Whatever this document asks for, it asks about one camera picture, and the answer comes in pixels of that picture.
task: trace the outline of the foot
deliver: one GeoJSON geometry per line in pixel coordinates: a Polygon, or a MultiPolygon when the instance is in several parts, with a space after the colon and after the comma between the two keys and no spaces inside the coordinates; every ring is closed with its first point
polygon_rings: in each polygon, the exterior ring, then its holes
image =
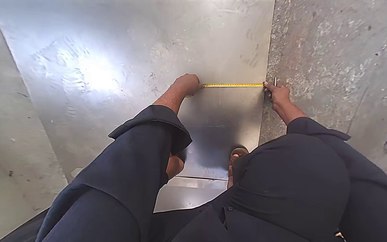
{"type": "Polygon", "coordinates": [[[177,174],[179,174],[184,167],[185,167],[185,164],[179,157],[171,155],[168,159],[168,165],[166,169],[168,180],[172,179],[177,174]]]}
{"type": "Polygon", "coordinates": [[[231,156],[230,156],[230,159],[229,159],[228,186],[227,186],[227,189],[232,187],[232,185],[234,184],[234,177],[233,177],[233,174],[232,174],[232,165],[234,164],[234,161],[236,159],[238,159],[238,158],[248,154],[248,153],[249,152],[245,148],[237,148],[237,149],[234,149],[231,152],[231,156]]]}

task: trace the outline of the galvanized sheet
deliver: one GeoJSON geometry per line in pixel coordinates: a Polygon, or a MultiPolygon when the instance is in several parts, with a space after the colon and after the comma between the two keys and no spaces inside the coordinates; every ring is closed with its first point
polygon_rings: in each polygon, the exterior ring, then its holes
{"type": "MultiPolygon", "coordinates": [[[[265,80],[273,0],[0,0],[0,27],[67,178],[118,125],[185,73],[265,80]]],[[[189,177],[228,178],[229,151],[258,144],[261,88],[206,88],[179,117],[189,177]]]]}

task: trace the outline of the rolled sleeve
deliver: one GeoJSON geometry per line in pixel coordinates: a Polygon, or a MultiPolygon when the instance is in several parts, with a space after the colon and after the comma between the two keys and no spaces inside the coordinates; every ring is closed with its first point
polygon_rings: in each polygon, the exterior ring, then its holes
{"type": "Polygon", "coordinates": [[[122,135],[129,129],[147,122],[162,122],[170,124],[174,127],[172,132],[172,154],[177,154],[192,142],[191,135],[183,126],[183,124],[181,124],[175,112],[172,111],[170,108],[162,105],[148,106],[143,111],[138,113],[137,116],[126,121],[124,124],[113,130],[108,135],[108,137],[112,139],[117,139],[120,135],[122,135]]]}

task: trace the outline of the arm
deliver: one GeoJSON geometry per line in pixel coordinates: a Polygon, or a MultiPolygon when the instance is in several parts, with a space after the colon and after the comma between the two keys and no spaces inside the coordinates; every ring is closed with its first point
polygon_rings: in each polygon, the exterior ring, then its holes
{"type": "Polygon", "coordinates": [[[147,240],[169,154],[192,142],[176,113],[197,90],[198,78],[178,78],[155,105],[115,129],[115,141],[56,197],[37,242],[147,240]]]}
{"type": "Polygon", "coordinates": [[[348,242],[387,241],[387,176],[345,141],[350,136],[330,130],[306,115],[289,99],[289,89],[266,84],[273,109],[287,124],[288,134],[314,136],[340,156],[350,177],[350,196],[340,230],[348,242]]]}
{"type": "Polygon", "coordinates": [[[177,78],[170,88],[153,104],[169,107],[175,114],[178,114],[183,99],[186,96],[194,95],[201,88],[204,88],[204,86],[200,86],[200,80],[195,74],[185,74],[177,78]]]}

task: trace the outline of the sandal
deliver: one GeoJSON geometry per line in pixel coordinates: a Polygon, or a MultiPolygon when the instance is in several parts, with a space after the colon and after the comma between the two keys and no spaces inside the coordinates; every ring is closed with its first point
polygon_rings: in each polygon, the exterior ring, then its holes
{"type": "Polygon", "coordinates": [[[244,155],[247,155],[248,153],[249,153],[249,151],[246,150],[245,148],[236,148],[236,149],[232,150],[231,155],[230,155],[230,159],[229,159],[227,189],[232,187],[232,185],[234,184],[234,177],[233,177],[233,174],[232,174],[232,165],[234,164],[234,161],[236,159],[244,156],[244,155]]]}

